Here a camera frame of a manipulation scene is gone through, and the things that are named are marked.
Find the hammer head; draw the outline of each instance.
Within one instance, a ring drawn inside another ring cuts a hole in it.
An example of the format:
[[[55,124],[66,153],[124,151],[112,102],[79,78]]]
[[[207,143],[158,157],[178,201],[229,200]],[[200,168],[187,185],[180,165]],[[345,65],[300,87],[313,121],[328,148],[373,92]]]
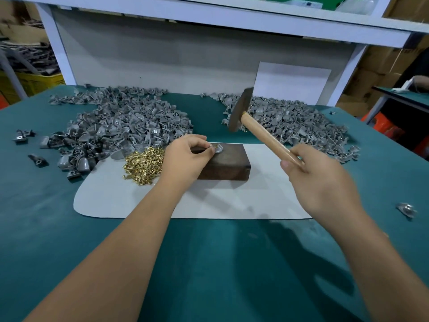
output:
[[[233,112],[229,118],[228,128],[230,132],[236,132],[241,126],[241,116],[247,112],[253,95],[253,87],[244,89],[244,92],[237,101]]]

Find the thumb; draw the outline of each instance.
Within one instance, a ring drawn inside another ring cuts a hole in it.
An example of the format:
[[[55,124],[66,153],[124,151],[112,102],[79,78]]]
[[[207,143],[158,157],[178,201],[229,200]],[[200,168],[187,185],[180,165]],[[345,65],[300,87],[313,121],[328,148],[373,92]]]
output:
[[[214,147],[208,147],[202,153],[196,155],[196,158],[197,158],[198,162],[201,163],[202,167],[206,166],[208,161],[215,154],[215,151],[216,151],[216,149]]]
[[[289,176],[289,181],[293,184],[298,178],[304,174],[304,172],[294,163],[290,161],[281,161],[280,167],[284,170],[284,172]]]

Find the yellow crate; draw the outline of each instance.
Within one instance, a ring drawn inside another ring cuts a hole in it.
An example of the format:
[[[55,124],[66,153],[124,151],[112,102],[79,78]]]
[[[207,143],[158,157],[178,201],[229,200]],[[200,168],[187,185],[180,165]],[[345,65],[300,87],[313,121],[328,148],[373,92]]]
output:
[[[64,78],[61,73],[46,77],[44,75],[16,72],[16,76],[28,96],[36,95],[37,93],[58,85],[65,85]],[[3,71],[0,71],[0,91],[4,94],[9,104],[14,104],[20,101],[9,78]]]

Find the pile of brass rivets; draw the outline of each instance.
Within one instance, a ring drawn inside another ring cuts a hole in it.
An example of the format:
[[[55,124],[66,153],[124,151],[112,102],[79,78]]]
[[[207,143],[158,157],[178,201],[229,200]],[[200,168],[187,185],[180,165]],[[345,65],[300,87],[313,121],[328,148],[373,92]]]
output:
[[[162,171],[165,150],[162,148],[148,147],[144,152],[133,152],[125,157],[124,169],[128,175],[124,179],[130,179],[139,185],[152,184],[155,177]]]

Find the white board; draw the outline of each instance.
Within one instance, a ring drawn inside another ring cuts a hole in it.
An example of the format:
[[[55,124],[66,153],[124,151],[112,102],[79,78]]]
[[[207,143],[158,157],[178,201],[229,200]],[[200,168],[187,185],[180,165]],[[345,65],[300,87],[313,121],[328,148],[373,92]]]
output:
[[[248,181],[197,180],[176,206],[172,218],[310,218],[276,155],[264,144],[244,144],[244,149],[251,164]],[[78,189],[74,209],[91,217],[128,216],[152,186],[124,180],[123,165],[123,160],[110,157],[99,162]]]
[[[329,69],[260,62],[253,95],[316,105],[330,73]]]

